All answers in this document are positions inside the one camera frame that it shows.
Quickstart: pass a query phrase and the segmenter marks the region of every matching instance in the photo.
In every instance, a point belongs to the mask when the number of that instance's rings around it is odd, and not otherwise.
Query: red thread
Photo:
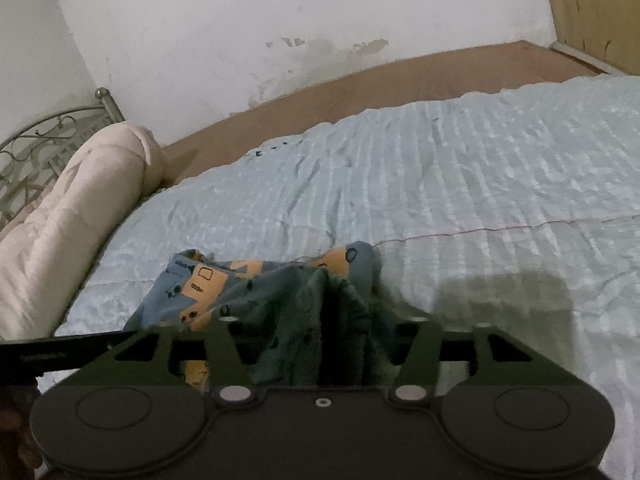
[[[619,217],[614,217],[614,218],[609,218],[606,220],[601,220],[601,223],[606,223],[606,222],[613,222],[614,220],[622,220],[624,218],[631,218],[634,219],[639,215],[634,215],[631,217],[623,217],[623,216],[619,216]],[[575,224],[578,222],[589,222],[589,221],[594,221],[594,219],[587,219],[587,218],[577,218],[575,220],[549,220],[547,222],[542,222],[542,224],[538,224],[538,225],[511,225],[511,226],[506,226],[506,227],[500,227],[497,229],[493,229],[491,227],[479,227],[477,229],[469,229],[467,231],[456,231],[455,233],[432,233],[430,235],[417,235],[417,236],[409,236],[408,238],[392,238],[390,240],[382,240],[381,242],[378,242],[376,244],[373,244],[372,247],[378,247],[379,245],[382,244],[387,244],[390,242],[407,242],[409,240],[419,240],[420,238],[433,238],[433,237],[438,237],[438,236],[456,236],[456,235],[465,235],[465,234],[469,234],[469,233],[475,233],[478,231],[489,231],[492,233],[498,233],[500,231],[508,231],[510,229],[538,229],[540,227],[544,227],[545,225],[550,225],[550,224],[566,224],[566,225],[571,225],[571,224]]]

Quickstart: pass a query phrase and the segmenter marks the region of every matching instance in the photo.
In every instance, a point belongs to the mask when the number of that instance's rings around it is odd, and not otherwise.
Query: metal bed frame
[[[52,186],[94,133],[125,120],[109,90],[98,88],[95,98],[95,105],[49,114],[0,142],[0,230]]]

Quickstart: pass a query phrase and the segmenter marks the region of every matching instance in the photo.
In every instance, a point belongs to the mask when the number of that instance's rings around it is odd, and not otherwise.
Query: peeling paint
[[[282,41],[287,43],[288,39],[282,38]],[[287,69],[278,80],[269,79],[258,85],[249,99],[249,108],[388,61],[379,54],[388,45],[385,39],[355,44],[353,48],[346,49],[336,49],[326,39],[306,40],[305,43],[306,48],[294,49],[290,53],[294,68]]]
[[[379,40],[369,41],[369,43],[359,43],[354,44],[355,47],[354,52],[359,54],[360,56],[370,56],[371,54],[379,53],[383,48],[385,48],[389,42],[383,38]]]

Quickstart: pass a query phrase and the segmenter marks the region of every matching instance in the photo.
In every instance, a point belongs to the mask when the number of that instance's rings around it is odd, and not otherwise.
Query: patterned cloth
[[[305,264],[214,262],[175,254],[126,330],[153,325],[202,331],[236,318],[269,344],[250,367],[256,384],[356,385],[368,375],[373,248],[355,242]],[[187,383],[208,390],[205,361],[180,364]]]

